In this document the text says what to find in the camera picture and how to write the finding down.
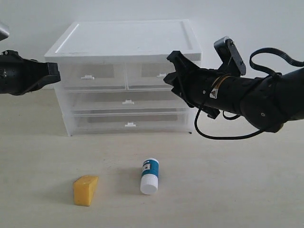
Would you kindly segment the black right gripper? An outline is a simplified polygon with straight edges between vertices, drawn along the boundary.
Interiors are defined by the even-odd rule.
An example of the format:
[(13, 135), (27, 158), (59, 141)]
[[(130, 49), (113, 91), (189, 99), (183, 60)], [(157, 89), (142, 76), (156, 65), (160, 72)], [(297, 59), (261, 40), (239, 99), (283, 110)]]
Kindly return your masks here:
[(215, 119), (219, 115), (217, 108), (207, 106), (210, 93), (225, 73), (211, 69), (199, 69), (195, 63), (187, 59), (180, 51), (172, 51), (167, 60), (176, 72), (169, 73), (163, 80), (172, 86), (172, 92), (186, 102), (190, 108), (201, 108), (208, 117)]

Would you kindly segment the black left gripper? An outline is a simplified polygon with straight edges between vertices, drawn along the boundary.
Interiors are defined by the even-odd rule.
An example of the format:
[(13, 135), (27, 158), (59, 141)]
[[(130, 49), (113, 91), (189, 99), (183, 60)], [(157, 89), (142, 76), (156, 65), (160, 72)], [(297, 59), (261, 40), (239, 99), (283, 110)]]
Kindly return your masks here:
[(24, 59), (17, 51), (2, 51), (0, 53), (0, 93), (23, 95), (60, 82), (57, 63), (37, 62), (35, 64), (36, 71), (40, 76), (44, 77), (34, 85), (34, 80), (26, 69), (29, 63), (33, 62), (37, 62), (37, 60)]

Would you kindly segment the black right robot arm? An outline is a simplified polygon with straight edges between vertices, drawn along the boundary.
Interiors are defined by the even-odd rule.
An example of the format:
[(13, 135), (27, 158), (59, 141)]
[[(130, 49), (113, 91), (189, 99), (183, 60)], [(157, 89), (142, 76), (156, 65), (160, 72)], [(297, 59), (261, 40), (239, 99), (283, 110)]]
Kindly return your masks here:
[(259, 133), (276, 133), (286, 122), (304, 117), (304, 64), (276, 48), (262, 48), (257, 53), (274, 54), (297, 70), (282, 74), (251, 63), (254, 70), (266, 73), (266, 77), (246, 78), (239, 53), (223, 54), (219, 68), (207, 69), (197, 66), (180, 51), (173, 51), (167, 59), (175, 71), (164, 82), (189, 107), (211, 119), (229, 112), (235, 119), (244, 117)]

